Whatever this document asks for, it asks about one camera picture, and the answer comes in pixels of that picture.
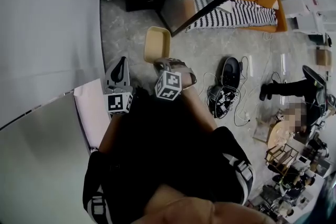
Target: black and white striped fabric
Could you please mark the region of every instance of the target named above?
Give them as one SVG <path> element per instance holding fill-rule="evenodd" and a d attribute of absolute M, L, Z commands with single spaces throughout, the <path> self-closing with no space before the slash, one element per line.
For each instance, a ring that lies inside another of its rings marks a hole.
<path fill-rule="evenodd" d="M 207 0 L 194 0 L 194 4 L 198 12 L 207 5 Z M 195 28 L 237 28 L 277 24 L 274 9 L 261 7 L 251 1 L 233 0 L 231 13 L 215 8 L 189 25 L 186 31 Z"/>

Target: black and white cube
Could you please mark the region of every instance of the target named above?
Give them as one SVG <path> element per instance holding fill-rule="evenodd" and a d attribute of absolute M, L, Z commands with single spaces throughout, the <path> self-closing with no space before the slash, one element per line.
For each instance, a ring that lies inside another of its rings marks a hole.
<path fill-rule="evenodd" d="M 155 94 L 158 98 L 173 101 L 182 91 L 181 73 L 163 71 L 155 85 Z"/>
<path fill-rule="evenodd" d="M 129 113 L 133 96 L 129 92 L 105 94 L 104 101 L 110 114 Z"/>

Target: gray panel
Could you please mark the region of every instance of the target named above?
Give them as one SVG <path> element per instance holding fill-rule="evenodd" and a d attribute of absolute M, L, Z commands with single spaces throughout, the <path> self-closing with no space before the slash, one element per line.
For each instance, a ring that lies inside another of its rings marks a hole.
<path fill-rule="evenodd" d="M 92 223 L 82 207 L 89 154 L 68 94 L 0 132 L 0 222 Z"/>

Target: tan tray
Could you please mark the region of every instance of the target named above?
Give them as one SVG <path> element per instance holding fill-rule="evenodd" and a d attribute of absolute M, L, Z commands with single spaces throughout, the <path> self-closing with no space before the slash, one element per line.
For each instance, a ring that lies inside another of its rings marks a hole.
<path fill-rule="evenodd" d="M 159 58 L 169 58 L 170 55 L 170 32 L 161 27 L 152 26 L 147 30 L 145 40 L 144 59 L 154 63 Z"/>

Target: gray floor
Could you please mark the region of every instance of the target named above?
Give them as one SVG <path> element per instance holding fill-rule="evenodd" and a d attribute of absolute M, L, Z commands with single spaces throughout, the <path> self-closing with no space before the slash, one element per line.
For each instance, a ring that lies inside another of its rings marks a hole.
<path fill-rule="evenodd" d="M 123 0 L 101 1 L 101 32 L 107 68 L 113 60 L 126 56 L 131 78 L 140 80 L 148 90 L 152 89 L 157 79 L 152 65 L 143 59 L 146 31 L 150 26 L 163 27 L 154 11 L 127 13 Z M 280 103 L 280 98 L 274 97 L 271 101 L 259 102 L 260 85 L 270 80 L 273 71 L 288 82 L 300 80 L 303 78 L 302 65 L 312 66 L 315 62 L 314 45 L 306 35 L 288 31 L 273 34 L 271 40 L 267 40 L 269 38 L 269 34 L 245 29 L 196 29 L 179 33 L 171 42 L 171 57 L 185 61 L 194 70 L 198 80 L 195 86 L 199 92 L 203 89 L 204 73 L 214 73 L 223 56 L 231 55 L 239 61 L 243 56 L 249 58 L 248 79 L 245 83 L 247 93 L 238 111 L 246 102 L 245 111 L 251 121 L 243 127 L 236 127 L 233 110 L 225 118 L 217 120 L 217 124 L 232 131 L 252 162 L 257 174 L 254 193 L 272 177 L 272 172 L 265 166 L 267 147 L 253 139 L 257 125 L 255 118 L 269 118 L 289 101 L 286 98 Z M 245 63 L 244 60 L 244 74 L 247 67 Z M 205 89 L 213 83 L 214 78 L 207 75 Z M 202 100 L 205 100 L 205 92 L 201 95 Z M 244 95 L 244 92 L 245 88 L 242 88 L 241 94 Z M 244 124 L 244 121 L 236 117 L 236 123 Z"/>

